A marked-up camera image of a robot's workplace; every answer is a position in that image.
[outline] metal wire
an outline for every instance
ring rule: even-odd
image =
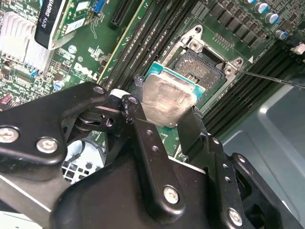
[[[276,78],[273,78],[273,77],[270,77],[270,76],[260,75],[260,74],[256,74],[256,73],[250,73],[250,72],[246,72],[246,71],[242,71],[242,70],[238,70],[238,72],[242,73],[242,74],[250,75],[250,76],[263,78],[263,79],[266,79],[266,80],[271,80],[271,81],[274,81],[274,82],[277,82],[277,83],[286,84],[286,85],[290,85],[290,86],[293,86],[293,87],[299,87],[299,88],[305,89],[304,84],[294,83],[294,82],[286,81],[286,80],[280,80],[280,79],[276,79]]]

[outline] gray metal panel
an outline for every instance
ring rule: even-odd
[[[223,141],[243,154],[305,228],[305,90],[282,87]]]

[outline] blue connector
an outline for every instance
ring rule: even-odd
[[[105,5],[106,0],[97,0],[93,7],[93,12],[100,13]]]
[[[36,78],[37,74],[38,74],[38,69],[31,71],[30,78]]]

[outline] screw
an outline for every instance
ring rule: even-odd
[[[165,199],[171,203],[171,204],[176,204],[179,201],[179,195],[175,189],[172,187],[166,186],[163,190],[163,194]]]
[[[132,102],[133,104],[137,104],[137,103],[138,103],[137,99],[134,98],[134,97],[132,97],[132,96],[129,96],[128,99],[129,99],[129,101]]]
[[[68,47],[68,52],[71,54],[75,54],[77,52],[77,48],[74,45],[70,45]]]
[[[17,130],[9,127],[0,128],[0,142],[11,143],[18,139],[19,133]]]
[[[36,143],[36,147],[42,153],[51,154],[57,150],[58,144],[53,138],[46,137],[40,139]]]
[[[217,138],[214,138],[214,137],[213,137],[213,141],[214,141],[216,144],[219,144],[219,141],[218,141]]]
[[[104,89],[102,89],[101,87],[94,87],[93,90],[99,94],[104,94]]]
[[[232,69],[231,69],[231,67],[229,66],[229,67],[226,67],[225,69],[224,69],[224,74],[226,74],[226,75],[231,75],[233,73],[233,71],[232,71]]]
[[[237,59],[237,60],[236,60],[236,64],[237,64],[237,65],[241,65],[242,63],[243,63],[242,59]]]
[[[240,217],[240,215],[238,214],[238,212],[233,209],[233,208],[229,208],[228,210],[230,219],[232,220],[232,222],[237,225],[237,226],[241,226],[243,224],[242,218]]]
[[[246,160],[241,155],[237,155],[237,157],[241,162],[243,162],[243,163],[246,162]]]

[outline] aluminum heatsink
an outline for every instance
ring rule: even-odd
[[[6,12],[0,33],[0,52],[6,59],[43,72],[50,51],[35,42],[35,25],[14,12]]]

